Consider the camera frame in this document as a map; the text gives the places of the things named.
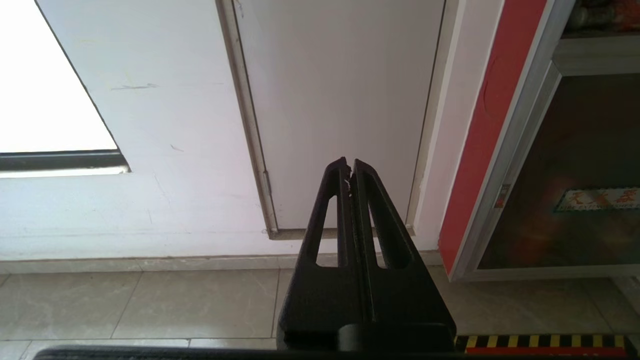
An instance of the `label sticker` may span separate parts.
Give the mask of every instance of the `label sticker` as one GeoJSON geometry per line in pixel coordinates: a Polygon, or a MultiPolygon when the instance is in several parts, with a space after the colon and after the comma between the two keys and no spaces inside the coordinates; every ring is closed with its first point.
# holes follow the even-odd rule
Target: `label sticker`
{"type": "Polygon", "coordinates": [[[572,189],[564,192],[556,211],[640,209],[640,188],[572,189]]]}

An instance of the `white door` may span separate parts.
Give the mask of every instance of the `white door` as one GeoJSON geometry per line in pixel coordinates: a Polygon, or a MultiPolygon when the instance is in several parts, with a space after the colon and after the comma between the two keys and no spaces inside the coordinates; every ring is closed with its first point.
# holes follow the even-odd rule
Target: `white door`
{"type": "Polygon", "coordinates": [[[443,5],[235,2],[279,229],[307,226],[341,156],[372,165],[406,216],[443,5]]]}

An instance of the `tiled floor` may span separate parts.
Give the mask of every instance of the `tiled floor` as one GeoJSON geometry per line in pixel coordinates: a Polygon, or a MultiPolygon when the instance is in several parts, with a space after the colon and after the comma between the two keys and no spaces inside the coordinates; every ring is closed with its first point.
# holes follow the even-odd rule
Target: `tiled floor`
{"type": "MultiPolygon", "coordinates": [[[[450,284],[459,334],[640,334],[607,279],[450,284]]],[[[290,270],[0,275],[0,360],[62,344],[274,348],[290,270]]]]}

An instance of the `yellow black hazard stripe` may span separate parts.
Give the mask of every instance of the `yellow black hazard stripe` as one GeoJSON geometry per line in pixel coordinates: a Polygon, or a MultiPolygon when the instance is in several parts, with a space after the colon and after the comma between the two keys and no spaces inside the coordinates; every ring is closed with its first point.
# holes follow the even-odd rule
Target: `yellow black hazard stripe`
{"type": "Polygon", "coordinates": [[[624,335],[478,335],[457,336],[456,350],[466,352],[468,348],[491,347],[618,347],[628,354],[637,355],[637,350],[624,335]]]}

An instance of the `window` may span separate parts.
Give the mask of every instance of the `window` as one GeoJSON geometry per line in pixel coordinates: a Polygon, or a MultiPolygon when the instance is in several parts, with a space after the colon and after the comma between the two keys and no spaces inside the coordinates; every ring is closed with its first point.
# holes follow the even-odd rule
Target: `window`
{"type": "Polygon", "coordinates": [[[129,167],[33,0],[0,1],[0,177],[129,167]]]}

